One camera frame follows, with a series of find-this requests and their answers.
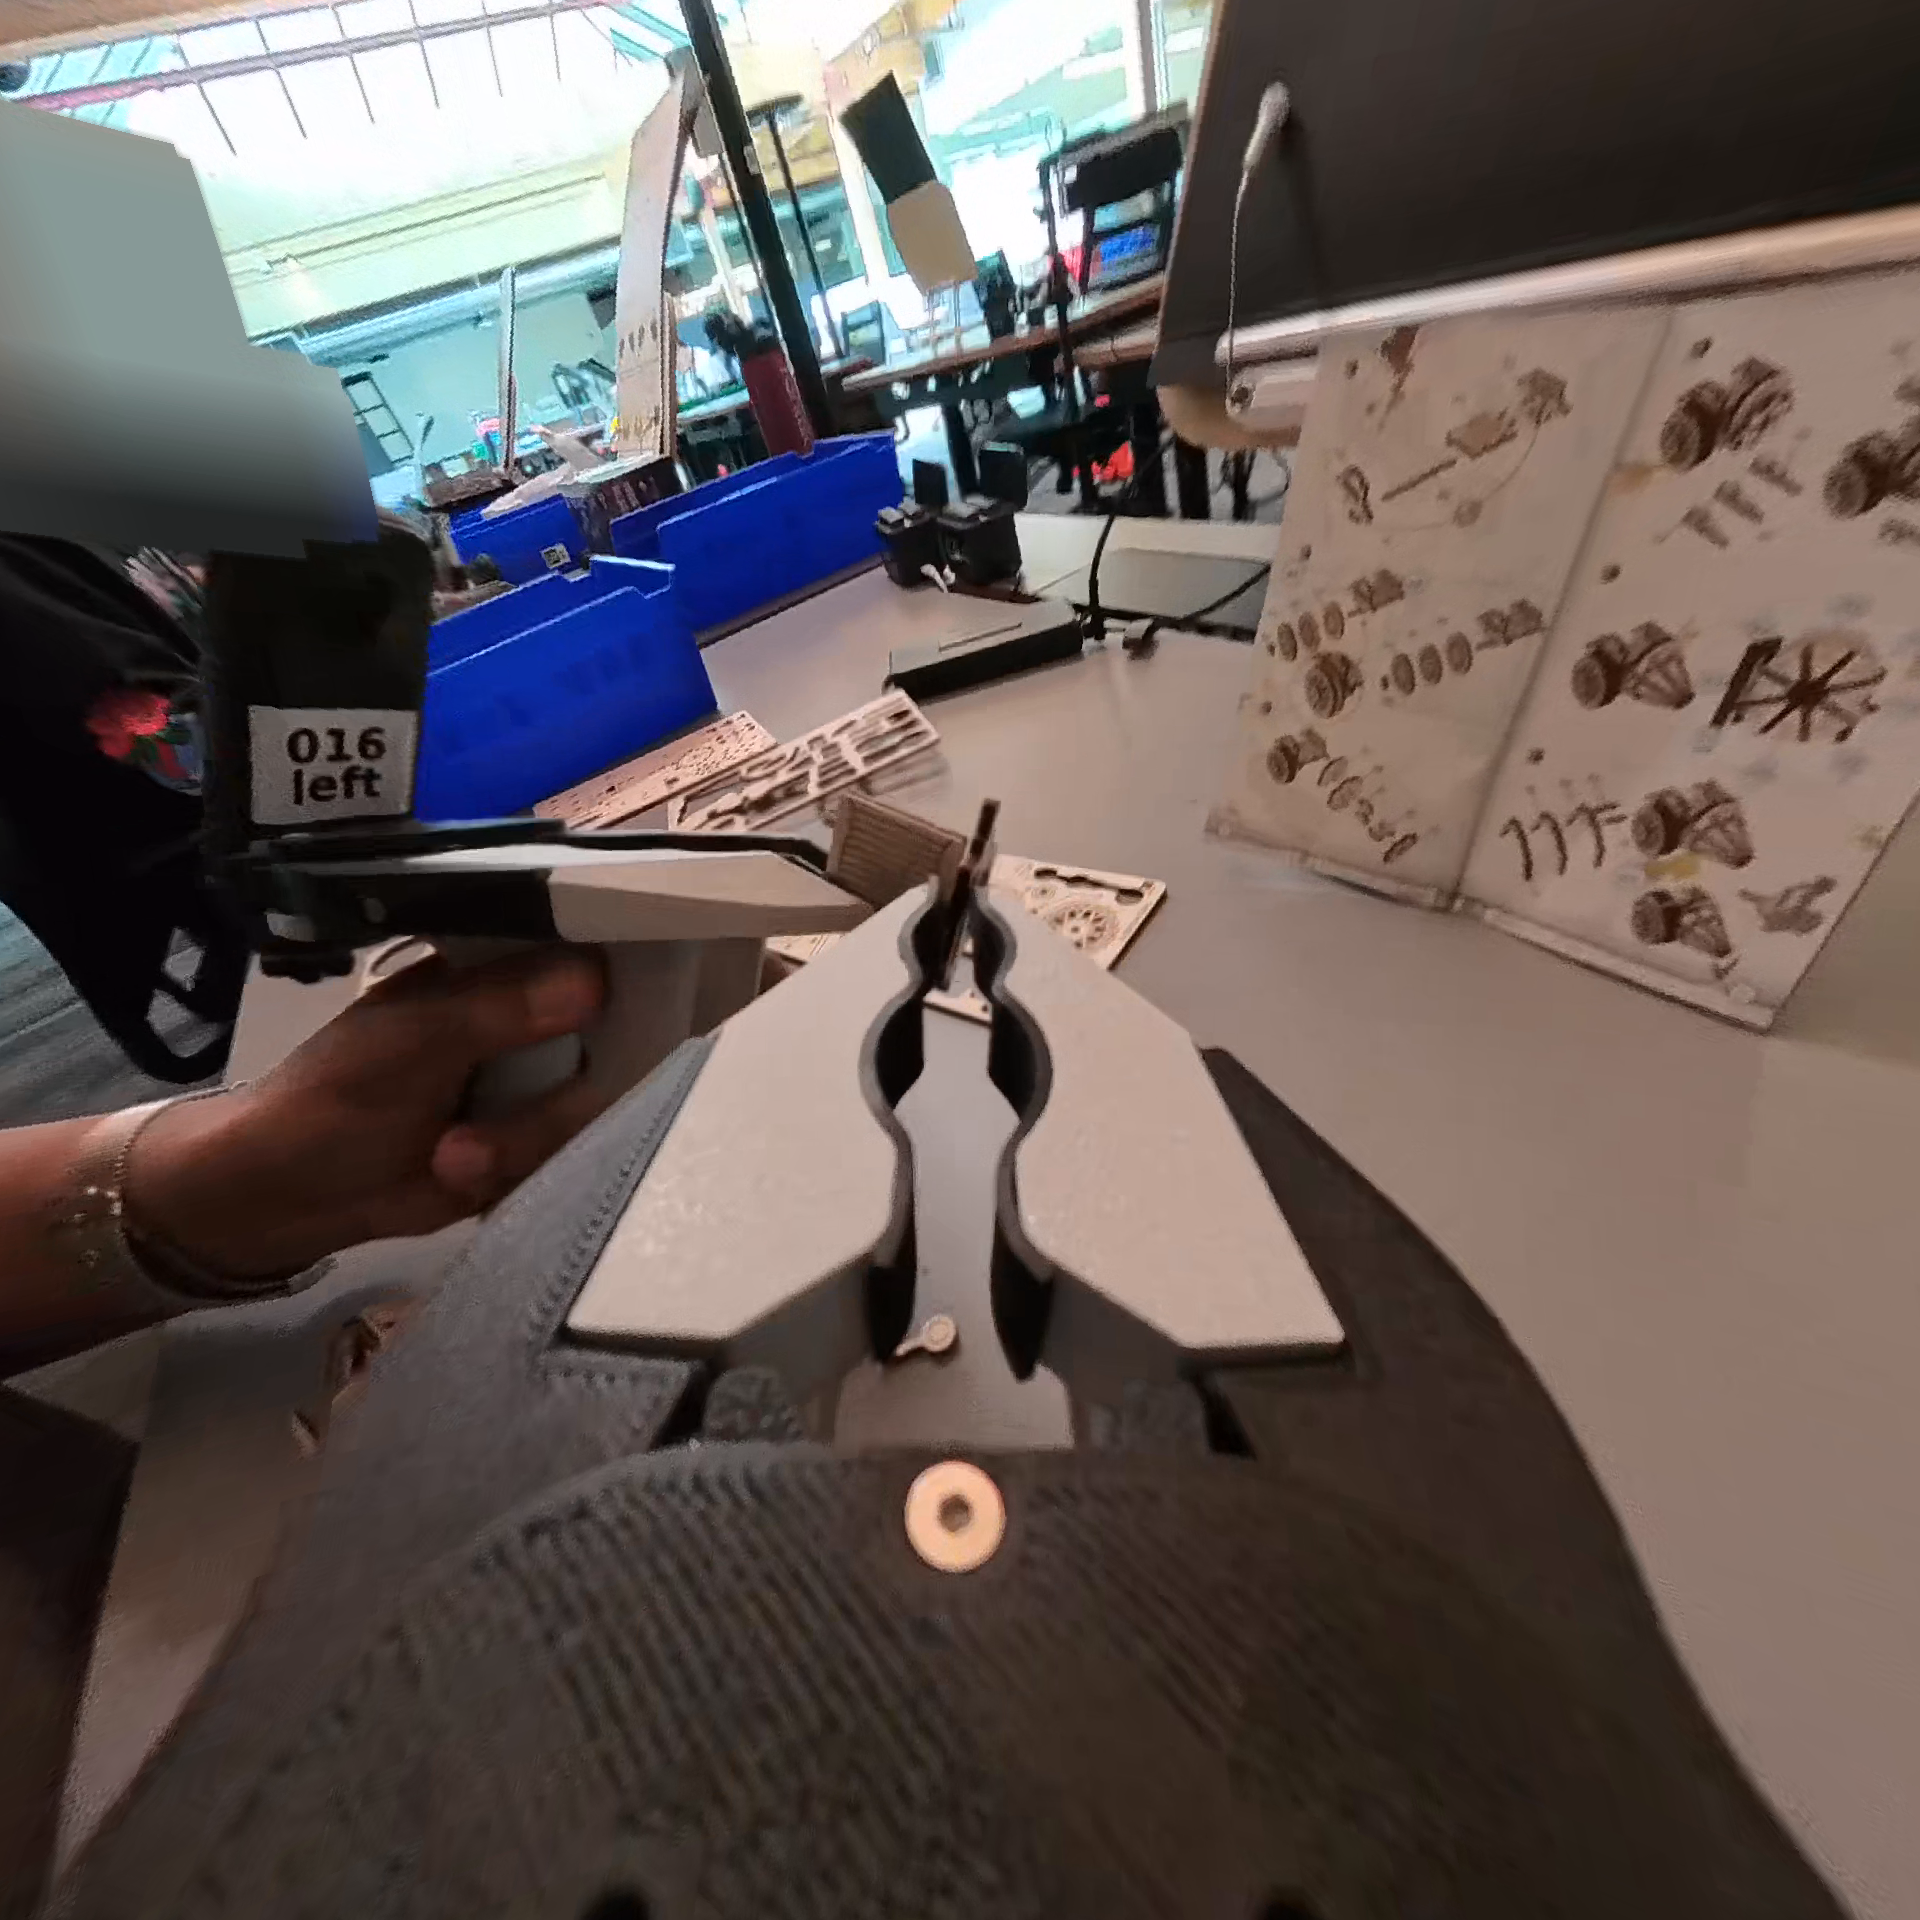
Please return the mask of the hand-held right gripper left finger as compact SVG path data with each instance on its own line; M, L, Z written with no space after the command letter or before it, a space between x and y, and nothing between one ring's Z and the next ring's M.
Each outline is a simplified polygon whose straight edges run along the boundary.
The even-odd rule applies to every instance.
M726 1020L692 1068L566 1334L718 1374L849 1374L917 1318L915 1146L945 956L938 882Z

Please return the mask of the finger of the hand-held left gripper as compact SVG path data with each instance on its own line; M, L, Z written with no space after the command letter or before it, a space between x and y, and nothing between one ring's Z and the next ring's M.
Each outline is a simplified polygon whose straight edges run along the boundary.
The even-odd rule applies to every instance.
M780 858L804 874L828 878L828 851L799 835L785 833L679 833L679 829L569 829L537 837L522 851L547 865L580 865L585 859L638 858Z
M558 937L675 945L844 932L873 906L773 851L582 854L547 870Z

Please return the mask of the ribbed wooden model panel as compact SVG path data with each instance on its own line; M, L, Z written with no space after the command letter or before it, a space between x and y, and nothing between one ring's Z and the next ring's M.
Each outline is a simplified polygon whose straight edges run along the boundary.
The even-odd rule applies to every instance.
M962 833L849 791L831 812L826 875L844 893L885 908L926 885L949 892L966 851Z

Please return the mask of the wooden office desk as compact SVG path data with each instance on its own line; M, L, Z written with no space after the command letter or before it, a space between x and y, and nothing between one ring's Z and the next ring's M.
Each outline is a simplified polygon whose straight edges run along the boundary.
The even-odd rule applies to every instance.
M954 497L986 494L986 446L1021 443L1051 455L1079 507L1100 513L1094 468L1130 446L1133 479L1121 491L1133 515L1163 518L1172 513L1169 483L1182 484L1198 463L1174 447L1148 380L1163 287L1166 276L1154 274L1002 335L969 326L942 348L839 374L839 395L868 402L885 423L938 411Z

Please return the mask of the person's left hand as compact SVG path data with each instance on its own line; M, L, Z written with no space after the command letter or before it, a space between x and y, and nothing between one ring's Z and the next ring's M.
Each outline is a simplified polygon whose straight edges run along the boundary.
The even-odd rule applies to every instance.
M389 977L253 1084L179 1101L133 1140L133 1236L182 1274L251 1287L325 1257L481 1217L607 1101L582 1076L481 1117L476 1074L575 1039L606 963L550 947Z

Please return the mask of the engraved wooden parts sheet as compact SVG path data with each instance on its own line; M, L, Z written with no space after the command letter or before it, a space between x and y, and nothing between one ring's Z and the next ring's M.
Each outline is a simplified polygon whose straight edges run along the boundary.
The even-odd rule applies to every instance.
M767 726L734 711L537 802L535 817L575 833L617 827L774 745Z

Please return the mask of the slotted wooden parts sheet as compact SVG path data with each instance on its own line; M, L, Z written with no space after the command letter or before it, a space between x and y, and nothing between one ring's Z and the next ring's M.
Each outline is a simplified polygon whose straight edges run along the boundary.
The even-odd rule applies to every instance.
M790 740L756 750L668 802L673 833L762 835L892 778L942 745L938 726L892 689Z

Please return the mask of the wooden parts sheet with wheels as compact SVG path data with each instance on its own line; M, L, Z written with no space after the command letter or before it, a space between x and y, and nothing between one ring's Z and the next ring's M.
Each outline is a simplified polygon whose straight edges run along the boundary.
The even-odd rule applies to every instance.
M1113 970L1161 908L1169 886L1163 879L1145 875L1094 870L1084 861L996 852L989 892L999 909L1018 908L1027 911L1027 916L1065 937L1092 965ZM799 970L836 940L836 932L810 932L767 941L762 982L780 981ZM962 949L955 981L955 989L932 991L927 1006L949 1018L986 1025L993 1010L973 987L971 947Z

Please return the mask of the black flat box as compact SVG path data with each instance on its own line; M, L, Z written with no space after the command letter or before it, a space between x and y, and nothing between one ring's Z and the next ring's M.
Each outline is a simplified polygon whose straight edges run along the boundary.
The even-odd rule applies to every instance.
M881 689L939 702L1077 661L1084 646L1084 617L1065 602L999 609L981 630L895 646Z

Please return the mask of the maroon bottle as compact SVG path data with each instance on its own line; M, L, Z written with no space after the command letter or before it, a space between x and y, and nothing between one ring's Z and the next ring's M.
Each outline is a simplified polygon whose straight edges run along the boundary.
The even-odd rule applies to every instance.
M738 319L734 341L731 355L767 455L811 453L815 446L814 423L777 326Z

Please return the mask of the tall tan board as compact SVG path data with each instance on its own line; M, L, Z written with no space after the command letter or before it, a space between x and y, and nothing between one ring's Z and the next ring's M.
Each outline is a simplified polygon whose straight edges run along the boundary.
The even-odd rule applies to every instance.
M617 460L673 460L679 442L679 319L666 287L684 161L701 105L700 71L673 63L633 133L615 274Z

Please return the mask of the black pole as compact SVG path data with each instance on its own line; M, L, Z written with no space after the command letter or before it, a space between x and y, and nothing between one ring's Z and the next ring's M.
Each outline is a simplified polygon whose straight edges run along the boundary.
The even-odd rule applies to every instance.
M753 239L759 283L773 310L785 357L793 370L799 405L819 439L834 431L831 398L814 342L810 309L786 261L777 212L764 180L753 122L741 100L735 73L714 2L679 2L692 61L700 69L711 116L718 129L738 218Z

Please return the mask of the black and tan panel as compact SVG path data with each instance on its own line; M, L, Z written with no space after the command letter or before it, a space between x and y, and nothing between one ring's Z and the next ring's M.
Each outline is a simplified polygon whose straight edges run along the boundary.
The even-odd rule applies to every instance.
M975 257L959 209L927 155L892 71L839 114L854 155L877 185L886 229L923 297L969 286Z

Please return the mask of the person's brown shirt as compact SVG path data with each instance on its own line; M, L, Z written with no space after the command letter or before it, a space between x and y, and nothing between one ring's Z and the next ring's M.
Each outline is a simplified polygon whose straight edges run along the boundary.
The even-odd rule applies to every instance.
M135 1447L65 1409L2 1393L2 1916L52 1878L65 1775Z

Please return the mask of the black display panel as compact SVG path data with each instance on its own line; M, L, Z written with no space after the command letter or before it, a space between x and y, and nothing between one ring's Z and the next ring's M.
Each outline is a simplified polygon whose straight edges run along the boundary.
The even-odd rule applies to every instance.
M1434 286L1916 201L1916 2L1214 5L1151 380Z

